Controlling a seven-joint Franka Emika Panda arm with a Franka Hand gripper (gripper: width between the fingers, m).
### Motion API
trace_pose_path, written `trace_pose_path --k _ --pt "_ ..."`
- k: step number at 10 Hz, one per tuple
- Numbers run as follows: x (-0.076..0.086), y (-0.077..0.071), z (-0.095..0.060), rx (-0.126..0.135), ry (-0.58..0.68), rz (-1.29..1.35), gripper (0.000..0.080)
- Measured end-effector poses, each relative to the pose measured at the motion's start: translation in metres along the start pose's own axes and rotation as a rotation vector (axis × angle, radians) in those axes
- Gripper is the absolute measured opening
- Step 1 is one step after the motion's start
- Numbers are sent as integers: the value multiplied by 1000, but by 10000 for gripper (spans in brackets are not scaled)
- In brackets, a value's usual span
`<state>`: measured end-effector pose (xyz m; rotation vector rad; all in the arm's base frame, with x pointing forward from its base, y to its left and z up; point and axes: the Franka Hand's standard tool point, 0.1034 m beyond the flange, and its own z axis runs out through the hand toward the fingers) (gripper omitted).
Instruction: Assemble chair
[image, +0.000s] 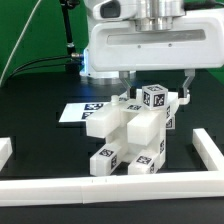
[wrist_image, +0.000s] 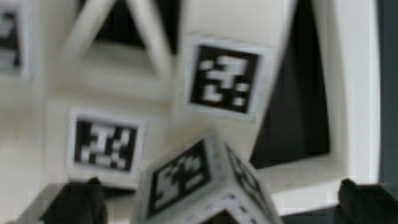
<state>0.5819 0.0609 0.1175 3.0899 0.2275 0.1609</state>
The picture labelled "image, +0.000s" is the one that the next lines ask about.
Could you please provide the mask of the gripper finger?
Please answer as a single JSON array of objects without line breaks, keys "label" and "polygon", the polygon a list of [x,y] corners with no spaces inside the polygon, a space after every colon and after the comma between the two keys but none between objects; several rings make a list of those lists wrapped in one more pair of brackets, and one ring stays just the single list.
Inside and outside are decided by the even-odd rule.
[{"label": "gripper finger", "polygon": [[191,85],[193,79],[195,78],[196,70],[195,69],[185,69],[184,75],[185,80],[183,84],[179,87],[178,90],[178,97],[179,98],[186,98],[188,94],[188,88]]},{"label": "gripper finger", "polygon": [[127,91],[127,98],[135,99],[136,87],[131,83],[131,73],[129,71],[120,71],[119,79]]}]

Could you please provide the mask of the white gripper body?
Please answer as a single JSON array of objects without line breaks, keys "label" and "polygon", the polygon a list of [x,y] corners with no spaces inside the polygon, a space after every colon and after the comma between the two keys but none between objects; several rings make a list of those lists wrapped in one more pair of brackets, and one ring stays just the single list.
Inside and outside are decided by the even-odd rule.
[{"label": "white gripper body", "polygon": [[89,63],[97,71],[219,68],[224,7],[183,0],[87,0]]}]

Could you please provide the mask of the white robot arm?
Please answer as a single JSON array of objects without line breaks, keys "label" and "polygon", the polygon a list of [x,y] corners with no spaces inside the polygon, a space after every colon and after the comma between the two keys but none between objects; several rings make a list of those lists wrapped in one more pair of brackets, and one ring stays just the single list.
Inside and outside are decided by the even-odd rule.
[{"label": "white robot arm", "polygon": [[85,71],[124,79],[130,71],[195,71],[224,66],[224,3],[216,0],[84,0]]}]

